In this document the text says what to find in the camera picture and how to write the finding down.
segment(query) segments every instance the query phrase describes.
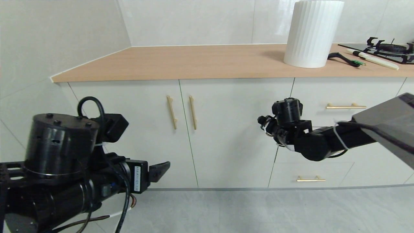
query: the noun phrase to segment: wooden countertop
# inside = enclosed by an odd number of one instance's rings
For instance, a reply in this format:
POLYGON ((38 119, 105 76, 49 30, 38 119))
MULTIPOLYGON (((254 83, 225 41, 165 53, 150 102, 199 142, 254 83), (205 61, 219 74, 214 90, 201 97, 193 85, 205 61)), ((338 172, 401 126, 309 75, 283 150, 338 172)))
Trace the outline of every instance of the wooden countertop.
MULTIPOLYGON (((392 70, 374 63, 354 68, 335 58, 317 69, 283 63, 285 44, 131 47, 52 77, 54 83, 202 78, 411 77, 414 65, 392 70)), ((361 60, 332 45, 351 60, 361 60)))

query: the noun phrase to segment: white cylindrical vase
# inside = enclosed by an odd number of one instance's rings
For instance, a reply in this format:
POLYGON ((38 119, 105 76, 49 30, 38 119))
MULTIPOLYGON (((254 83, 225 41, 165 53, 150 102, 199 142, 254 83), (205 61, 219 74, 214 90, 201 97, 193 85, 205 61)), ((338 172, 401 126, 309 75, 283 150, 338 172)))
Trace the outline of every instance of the white cylindrical vase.
POLYGON ((311 0, 296 2, 284 62, 303 68, 325 66, 344 2, 311 0))

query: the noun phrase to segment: cable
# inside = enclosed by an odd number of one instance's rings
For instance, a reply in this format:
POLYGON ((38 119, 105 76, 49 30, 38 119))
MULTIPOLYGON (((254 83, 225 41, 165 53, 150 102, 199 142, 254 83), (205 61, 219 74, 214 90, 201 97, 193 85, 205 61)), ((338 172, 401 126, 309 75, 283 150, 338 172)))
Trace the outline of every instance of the cable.
MULTIPOLYGON (((102 138, 103 138, 103 135, 104 135, 104 124, 105 124, 104 107, 102 106, 101 102, 97 98, 92 97, 92 96, 85 97, 85 98, 83 98, 79 101, 79 104, 77 106, 77 112, 78 112, 78 115, 80 117, 84 117, 83 114, 82 114, 82 105, 88 100, 91 100, 91 101, 95 102, 95 104, 97 105, 97 107, 99 109, 99 113, 100 113, 99 118, 100 118, 100 121, 101 121, 101 125, 100 125, 101 133, 98 135, 98 137, 96 139, 96 143, 99 144, 99 143, 102 143, 102 138)), ((105 160, 105 162, 113 170, 113 172, 115 172, 118 175, 118 177, 120 177, 125 183, 125 189, 126 189, 125 203, 124 203, 124 207, 122 209, 121 218, 119 219, 119 222, 118 222, 118 225, 117 225, 116 231, 115 231, 116 233, 120 233, 121 228, 122 228, 122 224, 124 223, 125 216, 126 216, 126 213, 127 213, 127 210, 128 210, 128 205, 129 205, 129 196, 130 196, 130 193, 131 193, 130 192, 129 181, 128 181, 128 178, 125 176, 125 174, 123 174, 121 171, 119 171, 115 167, 115 165, 108 159, 108 157, 106 156, 105 151, 102 148, 102 146, 97 146, 95 148, 99 150, 99 152, 102 154, 103 160, 105 160)))
MULTIPOLYGON (((109 218, 109 217, 110 217, 109 215, 104 215, 104 216, 100 216, 100 217, 96 217, 96 218, 91 218, 91 219, 89 219, 89 222, 94 222, 94 221, 104 220, 104 219, 107 219, 107 218, 109 218)), ((86 222, 86 219, 84 219, 84 220, 80 220, 80 221, 77 221, 77 222, 73 222, 73 223, 70 223, 70 224, 64 225, 64 226, 62 226, 62 227, 56 228, 56 229, 54 229, 54 230, 53 230, 53 231, 51 231, 51 232, 52 232, 52 233, 61 232, 61 231, 65 230, 65 229, 67 229, 67 228, 69 228, 69 227, 76 226, 76 225, 79 225, 79 224, 82 224, 82 223, 85 223, 85 222, 86 222)))
POLYGON ((359 127, 359 128, 362 128, 362 129, 371 130, 372 132, 375 132, 376 134, 383 137, 384 139, 386 139, 387 141, 389 141, 393 145, 399 147, 400 149, 403 149, 403 150, 405 150, 405 151, 407 151, 411 154, 414 154, 414 147, 412 147, 412 146, 396 139, 395 137, 389 135, 388 133, 380 130, 376 126, 371 126, 371 125, 361 124, 361 123, 356 123, 356 122, 348 122, 348 121, 340 121, 340 122, 338 122, 338 125, 354 126, 354 127, 359 127))
MULTIPOLYGON (((134 207, 135 207, 135 205, 137 204, 137 198, 136 198, 133 194, 130 194, 130 197, 132 198, 132 204, 131 204, 131 207, 129 207, 129 208, 128 208, 128 210, 131 210, 131 209, 132 209, 132 208, 134 208, 134 207)), ((96 218, 91 218, 91 219, 89 219, 89 222, 95 222, 95 221, 100 221, 100 220, 104 220, 104 219, 107 219, 107 218, 112 218, 112 217, 118 216, 118 215, 120 215, 120 214, 121 214, 121 212, 117 212, 117 213, 113 213, 113 214, 108 214, 108 215, 99 216, 99 217, 96 217, 96 218)), ((64 225, 64 226, 62 226, 62 227, 56 228, 56 229, 55 229, 55 230, 53 230, 52 232, 53 232, 53 233, 57 233, 57 232, 60 232, 60 231, 65 230, 65 229, 67 229, 67 228, 69 228, 69 227, 72 227, 72 226, 76 226, 76 225, 82 224, 82 223, 84 223, 84 222, 86 222, 86 219, 84 219, 84 220, 80 220, 80 221, 76 221, 76 222, 73 222, 73 223, 70 223, 70 224, 64 225)))
POLYGON ((339 137, 339 134, 338 134, 338 132, 336 131, 336 125, 339 125, 339 122, 347 122, 347 121, 338 121, 338 122, 335 122, 335 125, 334 125, 334 133, 335 133, 335 135, 337 136, 338 140, 341 142, 342 146, 343 146, 346 150, 349 150, 349 148, 345 145, 345 142, 342 140, 342 138, 341 138, 341 137, 339 137))
POLYGON ((339 154, 337 154, 337 155, 332 155, 332 156, 329 156, 328 158, 337 158, 337 157, 339 157, 339 156, 341 156, 341 155, 345 154, 347 151, 348 151, 348 150, 344 150, 344 151, 342 151, 341 153, 339 153, 339 154))
POLYGON ((86 226, 88 225, 89 220, 91 219, 93 202, 92 202, 91 187, 90 187, 90 185, 88 185, 89 184, 89 179, 87 178, 87 175, 86 175, 85 169, 83 168, 82 163, 80 162, 80 160, 77 160, 77 161, 79 162, 80 170, 82 172, 83 180, 84 180, 84 183, 85 183, 86 195, 87 195, 87 198, 89 200, 89 212, 88 212, 88 216, 86 217, 85 223, 76 232, 76 233, 82 233, 83 230, 85 230, 86 226))
POLYGON ((83 232, 85 230, 85 228, 86 228, 86 226, 88 225, 89 222, 95 221, 95 220, 91 219, 92 209, 93 209, 93 202, 92 202, 91 187, 88 185, 88 183, 89 183, 88 177, 86 175, 85 169, 83 168, 83 165, 80 162, 80 160, 77 159, 77 161, 79 163, 80 170, 82 172, 82 176, 83 176, 83 180, 84 180, 84 184, 85 184, 85 189, 86 189, 86 196, 87 196, 87 199, 89 200, 89 211, 88 211, 88 215, 87 215, 87 217, 86 217, 85 220, 77 221, 77 222, 75 222, 76 224, 75 223, 70 223, 70 224, 67 224, 65 226, 62 226, 62 227, 53 229, 51 231, 51 233, 61 232, 61 231, 65 230, 66 228, 69 228, 71 226, 75 226, 75 225, 78 225, 78 224, 83 223, 82 227, 76 232, 76 233, 81 233, 81 232, 83 232))

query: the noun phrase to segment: stovetop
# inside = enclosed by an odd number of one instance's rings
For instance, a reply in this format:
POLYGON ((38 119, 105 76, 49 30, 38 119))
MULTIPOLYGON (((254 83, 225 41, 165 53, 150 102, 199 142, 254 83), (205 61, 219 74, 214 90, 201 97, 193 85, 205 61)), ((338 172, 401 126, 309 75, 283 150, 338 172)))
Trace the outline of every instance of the stovetop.
POLYGON ((384 40, 379 40, 375 44, 374 39, 377 37, 370 37, 367 43, 349 43, 340 44, 342 47, 349 49, 355 49, 364 53, 374 55, 380 58, 384 58, 390 61, 397 62, 399 64, 414 64, 414 42, 407 43, 407 45, 383 43, 384 40))

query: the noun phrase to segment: gold cabinet handle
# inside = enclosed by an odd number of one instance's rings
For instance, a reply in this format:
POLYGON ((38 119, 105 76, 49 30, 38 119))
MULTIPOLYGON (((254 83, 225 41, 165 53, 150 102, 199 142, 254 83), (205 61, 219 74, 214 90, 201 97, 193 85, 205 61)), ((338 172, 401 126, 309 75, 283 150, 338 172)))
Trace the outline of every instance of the gold cabinet handle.
POLYGON ((177 119, 174 116, 174 110, 173 110, 173 98, 167 95, 167 100, 168 100, 168 104, 170 105, 170 112, 171 112, 171 117, 173 118, 174 129, 177 129, 177 119))
POLYGON ((314 180, 304 180, 301 176, 298 176, 297 182, 325 182, 325 179, 321 179, 318 175, 315 177, 314 180))
POLYGON ((195 111, 194 111, 194 99, 191 95, 190 95, 190 105, 191 105, 191 114, 193 116, 194 130, 197 130, 197 119, 195 118, 195 111))
POLYGON ((326 109, 366 109, 366 106, 360 106, 356 103, 352 103, 351 106, 333 106, 331 103, 328 103, 326 109))

